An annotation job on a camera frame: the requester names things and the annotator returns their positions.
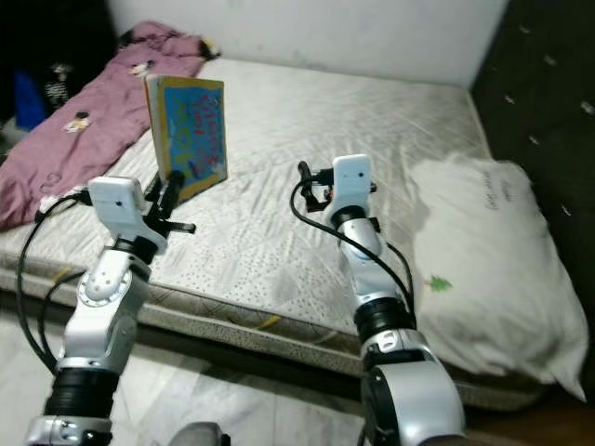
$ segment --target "floor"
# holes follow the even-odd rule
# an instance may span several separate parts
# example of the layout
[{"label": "floor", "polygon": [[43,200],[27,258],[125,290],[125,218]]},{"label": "floor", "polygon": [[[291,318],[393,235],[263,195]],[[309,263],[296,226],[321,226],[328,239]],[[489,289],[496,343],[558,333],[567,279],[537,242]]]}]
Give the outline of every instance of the floor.
[{"label": "floor", "polygon": [[[60,347],[62,325],[49,322]],[[42,410],[51,376],[33,355],[12,310],[0,307],[0,445],[19,445]],[[492,446],[595,444],[595,409],[553,392],[520,413],[468,410],[469,436]],[[217,421],[234,446],[355,445],[359,403],[180,353],[138,344],[115,395],[115,446],[166,446],[193,421]]]},{"label": "floor", "polygon": [[[54,351],[60,332],[49,324]],[[18,445],[43,408],[51,376],[6,311],[0,312],[0,358],[0,444]],[[351,445],[363,423],[355,401],[142,345],[122,376],[112,420],[115,446],[166,445],[199,420],[219,422],[234,446]]]}]

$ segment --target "tile floor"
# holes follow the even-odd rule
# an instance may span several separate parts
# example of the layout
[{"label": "tile floor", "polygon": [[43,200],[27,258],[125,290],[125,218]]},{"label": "tile floor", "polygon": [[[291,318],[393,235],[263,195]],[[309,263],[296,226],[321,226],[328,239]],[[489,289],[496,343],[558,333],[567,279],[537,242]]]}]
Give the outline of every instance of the tile floor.
[{"label": "tile floor", "polygon": [[[58,351],[60,327],[47,330]],[[15,315],[2,310],[0,359],[0,445],[19,445],[52,380]],[[193,421],[219,422],[233,446],[354,445],[363,423],[354,401],[142,345],[122,376],[112,420],[115,446],[165,446]]]}]

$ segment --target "white wall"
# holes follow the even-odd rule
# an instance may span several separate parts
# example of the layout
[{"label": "white wall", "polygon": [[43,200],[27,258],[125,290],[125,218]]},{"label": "white wall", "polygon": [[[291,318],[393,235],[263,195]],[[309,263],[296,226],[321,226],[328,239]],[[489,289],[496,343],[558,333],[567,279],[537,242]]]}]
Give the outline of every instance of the white wall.
[{"label": "white wall", "polygon": [[230,59],[470,86],[507,0],[110,0],[121,33],[159,20]]}]

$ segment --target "colorful book cover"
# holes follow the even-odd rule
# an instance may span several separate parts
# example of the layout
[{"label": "colorful book cover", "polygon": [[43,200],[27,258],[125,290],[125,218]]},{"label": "colorful book cover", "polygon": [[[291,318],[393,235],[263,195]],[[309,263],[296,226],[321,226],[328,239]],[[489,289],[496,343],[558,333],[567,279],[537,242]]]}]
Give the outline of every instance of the colorful book cover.
[{"label": "colorful book cover", "polygon": [[151,75],[146,86],[161,179],[184,174],[180,201],[226,179],[223,83]]}]

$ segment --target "black cable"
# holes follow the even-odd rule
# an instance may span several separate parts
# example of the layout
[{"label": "black cable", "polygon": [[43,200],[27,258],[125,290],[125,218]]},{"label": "black cable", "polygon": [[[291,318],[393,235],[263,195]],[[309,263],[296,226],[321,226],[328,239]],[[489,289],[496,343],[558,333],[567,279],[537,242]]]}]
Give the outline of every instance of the black cable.
[{"label": "black cable", "polygon": [[364,446],[365,443],[365,425],[362,426],[360,436],[357,438],[357,446]]},{"label": "black cable", "polygon": [[33,349],[33,352],[35,353],[35,355],[37,355],[37,358],[39,358],[41,360],[41,362],[47,367],[47,369],[52,374],[55,373],[54,369],[56,368],[56,361],[53,358],[49,357],[41,349],[41,347],[39,346],[37,341],[35,341],[35,338],[33,337],[33,334],[31,333],[31,330],[29,328],[29,323],[27,321],[27,311],[25,308],[25,297],[22,292],[22,272],[24,270],[25,258],[27,256],[27,250],[29,249],[29,245],[31,244],[33,237],[35,237],[35,234],[37,233],[37,231],[41,228],[42,223],[52,213],[52,211],[54,209],[56,209],[58,206],[60,206],[62,203],[70,201],[70,200],[78,200],[79,196],[80,196],[79,194],[74,194],[74,195],[69,195],[67,197],[62,197],[62,198],[58,199],[54,204],[52,204],[49,207],[49,209],[47,209],[47,211],[45,211],[43,214],[41,214],[37,223],[35,223],[35,226],[33,227],[31,234],[29,234],[29,238],[25,242],[25,244],[22,248],[22,251],[20,252],[19,264],[17,265],[17,293],[16,293],[16,295],[17,295],[17,315],[19,316],[20,329],[25,334],[25,338],[27,339],[27,342]]},{"label": "black cable", "polygon": [[328,234],[334,235],[341,241],[348,243],[351,246],[354,246],[355,248],[359,249],[364,254],[366,254],[372,261],[376,262],[382,269],[384,269],[387,272],[387,274],[389,274],[390,277],[395,281],[395,283],[401,290],[401,293],[403,293],[405,301],[407,302],[407,306],[409,307],[409,314],[410,314],[410,316],[413,320],[414,326],[415,326],[416,325],[416,315],[413,311],[412,297],[409,295],[409,292],[405,288],[405,285],[403,284],[403,281],[401,280],[401,278],[399,276],[397,276],[397,274],[395,274],[395,272],[392,269],[390,269],[390,267],[386,263],[384,263],[380,257],[378,257],[372,251],[367,249],[365,246],[360,245],[359,243],[357,243],[354,240],[347,237],[345,234],[342,234],[338,230],[334,230],[333,228],[329,228],[328,226],[322,225],[322,224],[318,223],[317,221],[307,218],[306,216],[303,216],[302,214],[300,214],[300,212],[298,212],[298,210],[296,209],[296,205],[294,203],[294,201],[296,199],[296,193],[298,193],[299,188],[301,188],[302,186],[304,186],[308,183],[312,183],[312,180],[311,179],[302,179],[301,181],[298,182],[298,184],[291,191],[291,197],[289,198],[289,206],[291,207],[291,212],[294,214],[294,216],[296,216],[298,219],[300,219],[304,223],[306,223],[310,226],[314,226],[318,230],[322,230]]},{"label": "black cable", "polygon": [[60,288],[60,286],[63,283],[69,282],[74,279],[78,279],[83,274],[85,274],[84,271],[75,272],[74,274],[69,274],[68,276],[62,277],[59,281],[56,281],[56,283],[54,283],[54,286],[52,286],[49,289],[46,296],[44,297],[44,303],[42,304],[41,310],[39,311],[39,315],[37,316],[37,331],[39,333],[39,339],[41,340],[41,347],[44,350],[44,352],[47,354],[47,356],[49,358],[51,358],[53,361],[56,360],[56,357],[52,353],[52,350],[51,350],[49,344],[47,343],[47,337],[46,337],[47,308],[49,307],[49,303],[52,300],[52,294],[54,294],[54,292],[58,288]]},{"label": "black cable", "polygon": [[409,288],[409,290],[408,290],[409,295],[411,296],[411,300],[415,302],[415,296],[414,296],[414,290],[413,290],[413,275],[411,274],[411,269],[409,268],[409,263],[407,263],[407,259],[405,258],[403,253],[401,251],[399,251],[397,248],[395,248],[392,244],[387,242],[387,246],[394,254],[397,255],[397,257],[399,257],[399,260],[401,260],[401,264],[403,265],[403,268],[405,269],[405,274],[407,275],[407,287]]}]

